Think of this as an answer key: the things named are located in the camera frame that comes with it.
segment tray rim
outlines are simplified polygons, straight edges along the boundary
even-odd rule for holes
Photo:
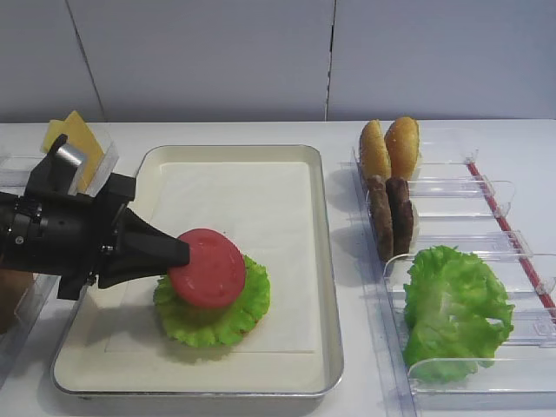
[[[275,392],[270,392],[270,391],[253,391],[253,392],[221,392],[221,391],[181,391],[181,392],[175,392],[175,391],[156,391],[156,392],[147,392],[147,391],[95,391],[95,390],[72,390],[72,389],[68,389],[66,387],[63,387],[56,379],[56,374],[55,374],[55,367],[56,367],[56,362],[58,359],[59,354],[62,352],[62,348],[63,348],[63,344],[72,328],[72,325],[74,323],[74,320],[76,318],[77,312],[79,311],[79,308],[81,307],[81,305],[83,304],[83,301],[85,299],[85,295],[87,294],[87,288],[88,287],[83,287],[82,291],[80,293],[79,299],[76,301],[76,303],[74,304],[74,306],[71,309],[71,313],[69,315],[69,318],[66,322],[66,324],[64,325],[62,334],[60,336],[60,339],[56,345],[56,352],[53,355],[52,361],[50,362],[50,370],[49,370],[49,374],[50,374],[50,380],[52,381],[52,383],[54,384],[54,386],[60,390],[62,393],[64,394],[69,394],[69,395],[76,395],[79,397],[83,397],[83,398],[88,398],[88,397],[133,397],[133,396],[142,396],[142,397],[183,397],[183,398],[214,398],[214,399],[225,399],[225,398],[296,398],[296,399],[320,399],[322,398],[324,395],[328,394],[330,391],[332,391],[333,389],[335,389],[341,382],[341,379],[343,377],[344,374],[344,369],[345,369],[345,354],[344,354],[344,347],[343,347],[343,339],[342,339],[342,334],[341,334],[341,321],[340,321],[340,310],[338,307],[338,298],[337,298],[337,284],[336,284],[336,279],[334,276],[334,265],[333,265],[333,261],[332,261],[332,246],[331,246],[331,241],[330,241],[330,224],[328,221],[328,206],[327,206],[327,202],[326,202],[326,188],[325,188],[325,180],[324,180],[324,172],[323,172],[323,167],[322,167],[322,157],[321,157],[321,153],[319,152],[319,150],[313,146],[310,145],[306,145],[306,144],[258,144],[258,145],[252,145],[252,144],[226,144],[226,145],[221,145],[221,144],[192,144],[192,145],[188,145],[188,144],[173,144],[173,145],[160,145],[160,146],[156,146],[152,149],[150,149],[149,151],[147,151],[147,153],[143,156],[138,168],[136,169],[136,171],[134,172],[133,176],[134,178],[137,178],[137,176],[139,175],[139,173],[141,172],[141,169],[143,167],[143,165],[145,164],[145,162],[152,157],[152,154],[154,154],[157,151],[160,151],[161,149],[166,149],[166,148],[281,148],[281,149],[286,149],[286,148],[298,148],[298,149],[308,149],[310,152],[314,153],[315,156],[317,157],[318,160],[318,176],[319,178],[317,178],[318,181],[318,185],[319,187],[322,188],[322,197],[324,198],[324,203],[322,204],[323,207],[323,215],[324,215],[324,224],[323,227],[326,231],[326,255],[328,258],[328,268],[330,270],[330,279],[331,282],[329,285],[331,285],[331,289],[332,289],[332,298],[334,300],[334,305],[331,306],[332,311],[332,315],[335,318],[335,322],[336,322],[336,326],[334,326],[334,339],[338,341],[339,346],[339,354],[338,354],[338,364],[339,364],[339,369],[338,369],[338,373],[335,377],[331,378],[329,383],[323,388],[320,389],[318,391],[306,391],[306,392],[282,392],[282,391],[275,391]]]

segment green lettuce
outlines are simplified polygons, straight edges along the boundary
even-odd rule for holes
[[[475,254],[439,246],[420,251],[409,269],[405,322],[408,367],[433,358],[493,358],[513,331],[514,305],[504,285]],[[449,382],[474,374],[492,361],[429,361],[411,376]]]
[[[158,281],[153,300],[168,337],[194,348],[231,346],[243,339],[268,312],[270,281],[266,268],[244,255],[245,287],[225,308],[199,308],[174,291],[165,275]]]

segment red strip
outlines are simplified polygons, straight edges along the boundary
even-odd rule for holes
[[[479,170],[475,166],[475,162],[468,163],[467,168],[469,169],[469,172],[471,173],[471,175],[476,176],[481,180],[483,179]],[[488,203],[488,207],[490,207],[493,214],[496,213],[498,211],[498,204],[496,203],[496,200],[494,200],[494,197],[492,197],[491,195],[485,195],[485,199],[486,199],[486,202]],[[498,222],[498,224],[500,225],[500,228],[503,231],[505,231],[505,232],[511,232],[512,231],[512,228],[510,227],[510,224],[507,222],[506,218],[503,215],[500,215],[499,217],[496,217],[496,221]],[[513,246],[516,249],[518,249],[519,251],[524,250],[523,247],[520,245],[520,243],[518,241],[513,241]],[[525,256],[520,257],[520,263],[521,263],[521,267],[523,268],[527,277],[529,278],[529,281],[533,285],[533,288],[535,288],[535,290],[536,290],[536,288],[540,285],[541,280],[539,278],[539,275],[537,274],[537,271],[535,271],[535,268],[534,268],[533,264],[531,263],[529,258],[527,258]],[[551,308],[550,315],[554,319],[556,319],[556,310],[554,310],[556,308],[556,305],[554,304],[554,301],[553,301],[552,297],[549,294],[539,294],[539,293],[537,293],[537,294],[540,298],[540,302],[542,302],[542,305],[545,306],[545,308]]]

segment red tomato slice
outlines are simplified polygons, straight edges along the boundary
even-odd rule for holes
[[[226,236],[195,228],[179,236],[189,244],[189,264],[169,269],[174,290],[202,308],[221,308],[234,302],[245,286],[245,262]]]

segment white table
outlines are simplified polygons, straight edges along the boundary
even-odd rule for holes
[[[322,155],[328,216],[337,280],[345,372],[324,400],[80,400],[59,393],[50,381],[52,355],[73,302],[56,300],[53,291],[29,339],[0,391],[0,414],[11,416],[117,415],[386,415],[381,379],[362,299],[357,256],[364,256],[362,231],[352,228],[349,213],[358,209],[353,180],[344,162],[364,122],[283,123],[107,123],[120,161],[116,171],[133,175],[145,153],[163,144],[304,143]],[[556,252],[553,221],[556,194],[556,121],[423,121],[421,126],[470,128],[482,136],[478,166],[491,179],[516,184],[518,194],[508,221],[521,230],[534,252]],[[0,125],[2,144],[13,153],[37,154],[45,125]],[[556,410],[504,411],[504,416],[554,415]],[[446,415],[427,412],[425,415]],[[449,415],[469,415],[452,412]],[[490,415],[496,412],[473,413]]]

